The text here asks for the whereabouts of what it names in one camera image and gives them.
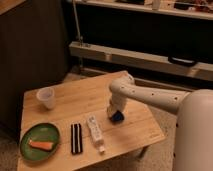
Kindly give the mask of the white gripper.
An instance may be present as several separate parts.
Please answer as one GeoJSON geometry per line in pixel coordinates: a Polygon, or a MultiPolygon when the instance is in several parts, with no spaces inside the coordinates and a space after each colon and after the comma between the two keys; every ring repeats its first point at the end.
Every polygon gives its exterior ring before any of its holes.
{"type": "Polygon", "coordinates": [[[107,107],[107,115],[109,118],[111,118],[117,111],[122,112],[124,110],[124,108],[122,106],[116,106],[113,104],[110,104],[107,107]]]}

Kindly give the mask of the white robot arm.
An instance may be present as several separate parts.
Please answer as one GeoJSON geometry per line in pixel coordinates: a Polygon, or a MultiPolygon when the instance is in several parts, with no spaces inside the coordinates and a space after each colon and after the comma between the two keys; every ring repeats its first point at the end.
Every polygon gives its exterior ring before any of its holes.
{"type": "Polygon", "coordinates": [[[109,84],[108,117],[123,116],[128,99],[177,117],[172,171],[213,171],[213,90],[142,87],[127,74],[109,84]]]}

